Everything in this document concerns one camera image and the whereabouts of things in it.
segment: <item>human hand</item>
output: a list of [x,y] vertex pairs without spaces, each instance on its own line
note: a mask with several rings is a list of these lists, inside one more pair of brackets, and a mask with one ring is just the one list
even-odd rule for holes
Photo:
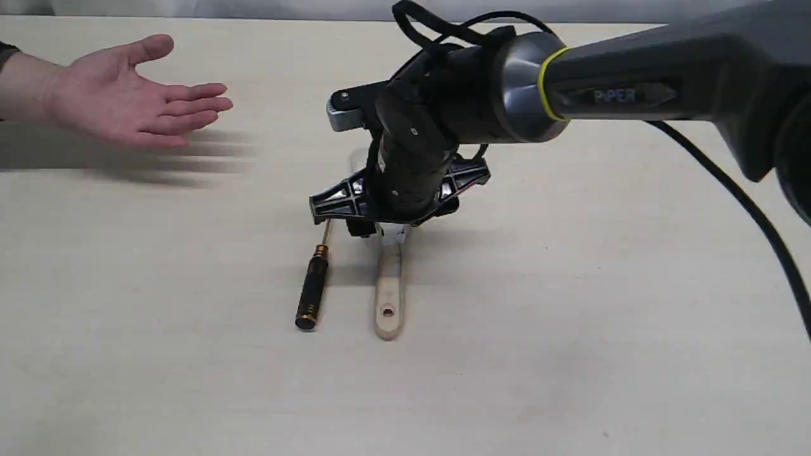
[[49,121],[128,146],[182,147],[182,135],[215,122],[233,103],[224,84],[193,87],[147,80],[135,67],[164,58],[168,35],[102,49],[62,67],[45,93]]

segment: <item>white table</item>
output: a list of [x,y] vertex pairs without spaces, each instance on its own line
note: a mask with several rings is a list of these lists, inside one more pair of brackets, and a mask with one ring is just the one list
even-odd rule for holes
[[[639,28],[556,26],[570,45]],[[414,232],[396,342],[371,330],[375,258],[339,225],[319,330],[300,333],[320,237],[307,197],[368,141],[333,133],[324,103],[411,55],[397,27],[4,17],[0,30],[63,63],[168,32],[175,52],[144,74],[222,80],[235,103],[197,158],[0,125],[0,454],[811,454],[811,346],[783,273],[743,209],[653,128],[574,123],[549,144],[491,148],[491,182]],[[811,229],[774,175],[746,183],[712,126],[679,128],[811,271]],[[175,176],[191,182],[157,172],[191,165]]]

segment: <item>screwdriver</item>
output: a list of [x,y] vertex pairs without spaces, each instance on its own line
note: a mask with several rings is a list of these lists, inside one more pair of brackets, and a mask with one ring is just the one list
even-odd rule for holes
[[324,240],[315,246],[315,253],[307,266],[307,275],[304,277],[304,287],[301,298],[298,300],[298,311],[296,312],[296,326],[303,331],[312,331],[318,322],[318,311],[321,309],[321,297],[324,294],[324,285],[327,281],[327,269],[329,260],[327,253],[327,239],[329,237],[329,227],[332,219],[327,219],[327,226],[324,228]]

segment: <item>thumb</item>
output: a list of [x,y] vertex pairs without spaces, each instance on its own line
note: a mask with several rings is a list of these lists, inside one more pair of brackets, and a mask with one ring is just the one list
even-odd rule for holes
[[134,67],[144,62],[166,57],[172,52],[174,41],[169,35],[158,34],[122,47],[130,59],[130,65]]

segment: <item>white wall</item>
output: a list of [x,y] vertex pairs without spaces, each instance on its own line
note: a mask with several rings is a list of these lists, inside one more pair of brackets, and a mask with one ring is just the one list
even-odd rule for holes
[[[390,20],[396,0],[0,0],[3,14]],[[514,9],[547,22],[671,22],[763,0],[418,0],[449,20]]]

